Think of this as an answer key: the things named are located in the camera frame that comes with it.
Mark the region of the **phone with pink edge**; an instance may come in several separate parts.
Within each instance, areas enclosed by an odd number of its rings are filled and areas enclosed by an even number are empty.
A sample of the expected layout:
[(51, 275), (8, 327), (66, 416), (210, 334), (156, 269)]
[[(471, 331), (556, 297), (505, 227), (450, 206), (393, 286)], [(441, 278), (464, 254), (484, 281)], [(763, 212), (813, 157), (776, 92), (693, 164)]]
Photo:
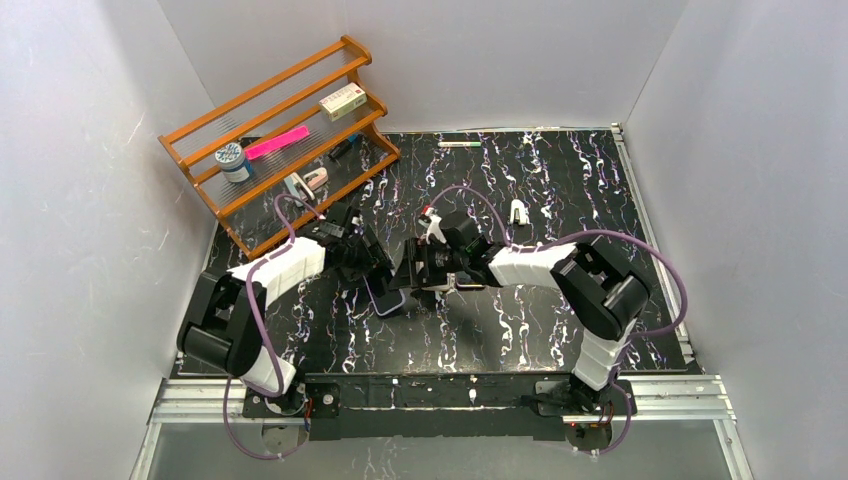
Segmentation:
[(449, 274), (447, 285), (450, 290), (456, 291), (478, 291), (486, 288), (485, 285), (462, 272)]

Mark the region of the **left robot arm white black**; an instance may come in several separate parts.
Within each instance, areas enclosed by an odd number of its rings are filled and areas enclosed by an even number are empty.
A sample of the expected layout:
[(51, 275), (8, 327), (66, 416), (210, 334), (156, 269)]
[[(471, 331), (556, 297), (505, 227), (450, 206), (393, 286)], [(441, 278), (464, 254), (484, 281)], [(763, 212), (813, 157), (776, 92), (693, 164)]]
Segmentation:
[(406, 298), (392, 290), (394, 266), (359, 209), (339, 203), (268, 254), (230, 269), (209, 267), (195, 284), (176, 338), (180, 353), (210, 365), (266, 397), (286, 394), (296, 368), (279, 356), (265, 311), (302, 282), (326, 271), (365, 287), (387, 316)]

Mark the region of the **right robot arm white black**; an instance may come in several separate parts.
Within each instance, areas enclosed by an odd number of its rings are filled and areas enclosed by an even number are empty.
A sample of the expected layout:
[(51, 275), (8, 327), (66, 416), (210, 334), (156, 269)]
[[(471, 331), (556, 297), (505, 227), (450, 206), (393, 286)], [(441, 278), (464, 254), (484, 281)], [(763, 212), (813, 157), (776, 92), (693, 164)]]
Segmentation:
[(467, 213), (419, 219), (425, 232), (404, 244), (392, 290), (424, 290), (463, 273), (483, 287), (558, 290), (584, 329), (572, 374), (583, 389), (608, 388), (635, 321), (650, 298), (643, 275), (599, 235), (555, 246), (514, 247), (489, 240)]

